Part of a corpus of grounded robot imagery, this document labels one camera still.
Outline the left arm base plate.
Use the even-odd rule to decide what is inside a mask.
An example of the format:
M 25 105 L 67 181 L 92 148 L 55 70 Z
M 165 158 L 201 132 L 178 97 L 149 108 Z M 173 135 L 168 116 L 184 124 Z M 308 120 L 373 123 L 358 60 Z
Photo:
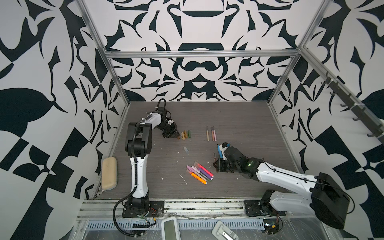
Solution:
M 163 214 L 164 201 L 129 201 L 125 203 L 123 218 L 159 217 Z

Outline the blue highlighter marker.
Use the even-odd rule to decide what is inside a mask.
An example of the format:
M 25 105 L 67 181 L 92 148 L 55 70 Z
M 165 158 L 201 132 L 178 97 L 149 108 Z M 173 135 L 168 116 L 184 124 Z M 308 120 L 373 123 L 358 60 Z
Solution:
M 223 152 L 222 152 L 222 150 L 223 150 L 222 146 L 217 145 L 217 148 L 218 148 L 219 158 L 223 159 L 224 157 L 223 157 Z

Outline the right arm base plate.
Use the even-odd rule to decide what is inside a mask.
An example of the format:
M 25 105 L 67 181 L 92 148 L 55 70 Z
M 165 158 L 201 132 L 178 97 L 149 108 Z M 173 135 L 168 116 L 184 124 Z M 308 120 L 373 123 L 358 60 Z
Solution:
M 245 200 L 245 211 L 248 217 L 286 216 L 286 212 L 279 212 L 269 202 L 263 200 Z

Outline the cream pen purple cap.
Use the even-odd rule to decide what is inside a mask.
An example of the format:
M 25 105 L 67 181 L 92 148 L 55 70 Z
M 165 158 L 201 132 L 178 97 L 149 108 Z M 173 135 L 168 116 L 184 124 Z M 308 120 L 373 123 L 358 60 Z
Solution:
M 187 169 L 189 171 L 191 171 L 192 173 L 196 174 L 198 177 L 202 178 L 203 180 L 207 181 L 207 179 L 200 174 L 200 172 L 198 172 L 197 170 L 195 170 L 194 168 L 190 167 L 190 166 L 187 166 Z

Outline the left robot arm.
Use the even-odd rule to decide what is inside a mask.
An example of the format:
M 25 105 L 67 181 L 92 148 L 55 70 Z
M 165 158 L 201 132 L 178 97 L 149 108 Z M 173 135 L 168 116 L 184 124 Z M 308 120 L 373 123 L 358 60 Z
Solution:
M 162 131 L 164 138 L 180 138 L 172 114 L 166 108 L 167 101 L 160 99 L 155 110 L 148 112 L 145 118 L 130 122 L 127 130 L 125 151 L 132 167 L 132 189 L 128 197 L 130 207 L 148 209 L 149 188 L 147 184 L 147 161 L 152 151 L 153 129 Z

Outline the orange highlighter marker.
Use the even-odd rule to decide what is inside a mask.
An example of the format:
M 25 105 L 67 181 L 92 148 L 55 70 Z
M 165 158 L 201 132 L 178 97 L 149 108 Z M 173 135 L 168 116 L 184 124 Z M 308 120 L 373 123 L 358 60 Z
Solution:
M 207 184 L 207 181 L 205 181 L 203 178 L 199 177 L 198 175 L 196 175 L 195 173 L 193 173 L 192 171 L 190 170 L 186 170 L 186 172 L 188 174 L 190 174 L 192 177 L 194 177 L 195 179 L 197 179 L 198 181 L 200 181 L 202 184 L 206 185 Z

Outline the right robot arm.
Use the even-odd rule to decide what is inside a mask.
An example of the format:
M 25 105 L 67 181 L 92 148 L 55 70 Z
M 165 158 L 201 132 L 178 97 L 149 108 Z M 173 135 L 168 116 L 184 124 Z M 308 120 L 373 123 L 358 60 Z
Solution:
M 219 158 L 214 166 L 218 172 L 239 173 L 246 179 L 287 190 L 287 193 L 266 190 L 260 200 L 246 200 L 247 216 L 279 216 L 292 212 L 315 216 L 334 229 L 345 227 L 349 205 L 355 202 L 330 175 L 305 175 L 275 167 L 264 159 L 246 157 L 229 143 L 217 148 Z

